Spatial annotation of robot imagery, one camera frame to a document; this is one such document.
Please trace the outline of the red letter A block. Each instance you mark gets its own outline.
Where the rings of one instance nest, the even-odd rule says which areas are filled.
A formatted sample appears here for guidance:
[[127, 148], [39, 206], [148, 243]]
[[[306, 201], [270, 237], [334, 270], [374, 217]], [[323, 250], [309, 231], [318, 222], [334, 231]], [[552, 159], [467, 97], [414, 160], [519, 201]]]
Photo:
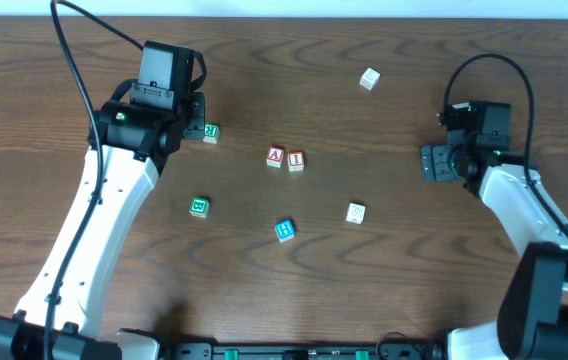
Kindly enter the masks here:
[[280, 168], [283, 163], [285, 150], [281, 147], [270, 146], [266, 155], [266, 164], [270, 167]]

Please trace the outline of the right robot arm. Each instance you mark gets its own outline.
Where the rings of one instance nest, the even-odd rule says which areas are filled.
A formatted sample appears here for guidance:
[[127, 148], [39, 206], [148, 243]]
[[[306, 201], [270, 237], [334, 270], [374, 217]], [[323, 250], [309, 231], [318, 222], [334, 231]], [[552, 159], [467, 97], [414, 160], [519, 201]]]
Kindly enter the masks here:
[[434, 359], [568, 359], [568, 218], [524, 156], [472, 143], [420, 149], [428, 182], [461, 180], [497, 217], [519, 264], [495, 321], [450, 331]]

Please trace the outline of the white block with blue D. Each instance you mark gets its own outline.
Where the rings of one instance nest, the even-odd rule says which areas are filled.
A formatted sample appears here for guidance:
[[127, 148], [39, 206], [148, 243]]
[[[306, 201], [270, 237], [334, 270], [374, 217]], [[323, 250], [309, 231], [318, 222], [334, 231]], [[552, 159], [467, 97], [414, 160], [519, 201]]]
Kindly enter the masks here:
[[350, 203], [347, 210], [346, 221], [361, 224], [364, 220], [366, 207], [361, 204]]

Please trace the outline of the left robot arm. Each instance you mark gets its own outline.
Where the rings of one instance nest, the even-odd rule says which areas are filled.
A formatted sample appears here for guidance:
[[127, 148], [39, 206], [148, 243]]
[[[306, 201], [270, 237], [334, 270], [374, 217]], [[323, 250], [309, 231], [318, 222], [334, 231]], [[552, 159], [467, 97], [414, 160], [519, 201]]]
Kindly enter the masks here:
[[81, 183], [45, 265], [12, 316], [0, 316], [0, 359], [158, 359], [154, 335], [102, 337], [107, 291], [132, 223], [184, 139], [204, 136], [205, 97], [113, 98], [96, 115]]

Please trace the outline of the red letter I block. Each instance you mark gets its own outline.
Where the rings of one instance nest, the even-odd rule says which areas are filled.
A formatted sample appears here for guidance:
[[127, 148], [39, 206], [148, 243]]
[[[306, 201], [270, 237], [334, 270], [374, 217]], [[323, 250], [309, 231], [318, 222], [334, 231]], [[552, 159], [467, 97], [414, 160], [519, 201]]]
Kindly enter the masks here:
[[305, 168], [305, 154], [303, 151], [293, 151], [287, 155], [287, 165], [290, 172], [303, 171]]

